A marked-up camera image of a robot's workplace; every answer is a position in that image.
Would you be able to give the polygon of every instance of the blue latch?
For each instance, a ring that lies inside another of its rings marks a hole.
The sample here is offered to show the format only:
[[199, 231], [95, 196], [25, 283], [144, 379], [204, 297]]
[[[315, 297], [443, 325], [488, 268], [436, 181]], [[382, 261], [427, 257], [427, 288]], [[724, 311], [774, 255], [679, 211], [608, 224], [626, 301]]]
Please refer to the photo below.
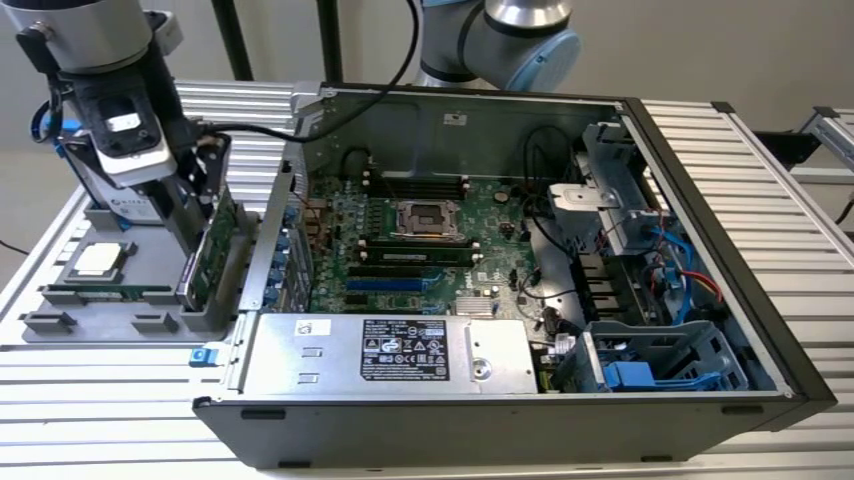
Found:
[[720, 374], [707, 372], [696, 378], [656, 380], [646, 362], [612, 362], [603, 369], [604, 383], [616, 391], [699, 392], [719, 389]]
[[189, 366], [192, 368], [205, 368], [216, 366], [217, 350], [211, 348], [193, 348], [189, 353]]

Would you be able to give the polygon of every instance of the metal panel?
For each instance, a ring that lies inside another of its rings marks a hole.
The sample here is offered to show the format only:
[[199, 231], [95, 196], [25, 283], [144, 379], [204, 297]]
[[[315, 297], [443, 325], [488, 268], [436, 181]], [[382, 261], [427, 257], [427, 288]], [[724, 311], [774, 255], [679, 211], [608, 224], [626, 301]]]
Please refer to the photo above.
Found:
[[854, 320], [854, 296], [771, 296], [771, 301], [786, 320]]
[[[259, 103], [264, 104], [264, 108], [269, 106], [273, 110], [287, 111], [287, 85], [181, 83], [179, 88], [185, 101], [197, 100], [192, 104], [193, 111], [204, 112], [209, 108], [236, 110], [239, 113], [240, 106], [247, 104], [245, 112], [252, 113]], [[695, 107], [702, 105], [706, 108], [698, 110]], [[666, 118], [719, 119], [718, 112], [707, 104], [655, 102], [655, 107], [648, 107], [650, 110], [652, 108], [672, 116]], [[256, 163], [265, 162], [277, 165], [280, 158], [280, 143], [269, 142], [263, 137], [241, 138], [268, 145], [261, 150], [252, 146], [255, 143], [236, 146], [229, 168], [236, 179], [249, 178], [241, 173], [240, 167], [264, 166]], [[237, 182], [231, 184], [232, 192], [235, 188], [245, 186], [241, 193], [252, 195], [251, 208], [263, 212], [269, 186], [264, 188], [264, 184]], [[698, 182], [700, 191], [703, 188], [740, 191], [742, 187], [758, 191], [758, 185], [767, 186], [768, 191], [783, 191], [776, 183]], [[53, 233], [45, 235], [39, 244], [41, 248], [35, 249], [25, 261], [27, 271], [44, 258], [59, 255], [61, 244], [81, 223], [81, 218], [75, 215], [77, 207], [72, 199], [69, 207], [60, 213]], [[811, 221], [803, 220], [804, 217], [795, 217], [798, 223], [782, 223], [774, 220], [779, 215], [722, 215], [728, 216], [728, 221], [722, 222], [724, 228], [731, 235], [748, 235], [742, 237], [746, 241], [751, 241], [750, 236], [768, 232], [786, 231], [796, 235], [817, 235], [818, 232]], [[61, 231], [73, 222], [75, 228], [69, 228], [63, 237]], [[786, 240], [802, 241], [794, 237]], [[766, 271], [783, 270], [783, 267], [799, 272], [810, 269], [826, 271], [834, 277], [841, 271], [851, 271], [849, 265], [833, 262], [748, 261], [748, 265], [760, 275]], [[31, 282], [25, 270], [16, 275], [12, 288], [0, 294], [0, 305], [17, 297], [21, 289], [32, 290], [35, 284], [40, 283], [37, 280]], [[41, 273], [49, 273], [49, 270], [44, 268]], [[780, 301], [787, 297], [775, 298], [775, 301]], [[813, 305], [821, 301], [815, 297], [792, 298], [807, 298]], [[475, 480], [495, 477], [626, 479], [674, 476], [696, 480], [835, 480], [851, 478], [854, 472], [854, 447], [849, 441], [850, 432], [854, 431], [854, 324], [850, 321], [788, 322], [841, 402], [829, 413], [810, 418], [790, 431], [742, 435], [710, 453], [682, 463], [431, 467], [369, 472], [352, 469], [259, 472], [241, 465], [224, 445], [209, 438], [209, 433], [195, 420], [183, 401], [205, 386], [199, 380], [211, 381], [221, 374], [221, 369], [205, 371], [183, 367], [180, 360], [181, 356], [188, 356], [189, 346], [139, 349], [113, 345], [100, 350], [31, 350], [8, 346], [8, 339], [15, 332], [9, 326], [0, 326], [4, 329], [1, 338], [7, 343], [4, 348], [11, 349], [0, 350], [0, 371], [8, 370], [3, 378], [13, 382], [0, 385], [0, 441], [5, 443], [0, 445], [0, 465], [20, 466], [0, 471], [4, 479], [227, 477], [244, 480], [312, 477]], [[21, 383], [12, 380], [25, 377], [25, 371], [31, 369], [36, 373], [35, 381]], [[825, 437], [827, 432], [835, 435]]]
[[771, 296], [806, 294], [849, 294], [854, 298], [854, 275], [760, 274], [756, 279]]

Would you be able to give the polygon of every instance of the metal bracket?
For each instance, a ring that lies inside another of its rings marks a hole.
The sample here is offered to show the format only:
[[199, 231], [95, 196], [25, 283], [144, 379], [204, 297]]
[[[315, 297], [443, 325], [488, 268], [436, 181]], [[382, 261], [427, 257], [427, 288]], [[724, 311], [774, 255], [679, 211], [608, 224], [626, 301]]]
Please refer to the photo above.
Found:
[[574, 183], [556, 183], [548, 187], [555, 207], [568, 212], [598, 212], [603, 208], [619, 208], [619, 200], [611, 192]]

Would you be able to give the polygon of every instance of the robotic arm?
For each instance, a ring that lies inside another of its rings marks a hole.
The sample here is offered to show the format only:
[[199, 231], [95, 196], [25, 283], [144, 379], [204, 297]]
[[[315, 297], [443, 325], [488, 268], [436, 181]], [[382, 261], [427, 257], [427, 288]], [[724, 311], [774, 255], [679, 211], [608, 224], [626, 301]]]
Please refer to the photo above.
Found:
[[[36, 118], [36, 140], [61, 141], [75, 169], [97, 177], [101, 197], [104, 190], [129, 188], [151, 202], [189, 254], [219, 191], [229, 138], [203, 135], [184, 117], [164, 61], [181, 40], [173, 16], [143, 12], [135, 0], [3, 4], [20, 29], [19, 44], [48, 79], [47, 135]], [[59, 138], [63, 102], [84, 130]]]
[[500, 90], [558, 87], [580, 50], [567, 27], [570, 0], [423, 0], [422, 5], [418, 85], [464, 87], [480, 78]]

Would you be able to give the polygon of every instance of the sticker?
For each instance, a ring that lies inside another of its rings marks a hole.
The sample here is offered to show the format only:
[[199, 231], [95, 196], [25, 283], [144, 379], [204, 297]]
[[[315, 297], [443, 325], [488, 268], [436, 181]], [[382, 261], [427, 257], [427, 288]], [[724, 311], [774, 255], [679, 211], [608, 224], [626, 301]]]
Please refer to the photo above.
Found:
[[427, 255], [419, 255], [416, 253], [386, 253], [383, 254], [383, 260], [416, 260], [426, 261]]
[[468, 123], [468, 115], [462, 113], [446, 113], [444, 114], [444, 124], [454, 127], [464, 127], [466, 123]]
[[368, 381], [448, 381], [444, 320], [365, 320], [361, 378]]
[[307, 337], [312, 335], [331, 335], [332, 334], [332, 320], [325, 319], [303, 319], [296, 321], [293, 327], [295, 337]]
[[80, 298], [89, 298], [97, 300], [117, 300], [121, 301], [124, 297], [119, 292], [77, 292]]

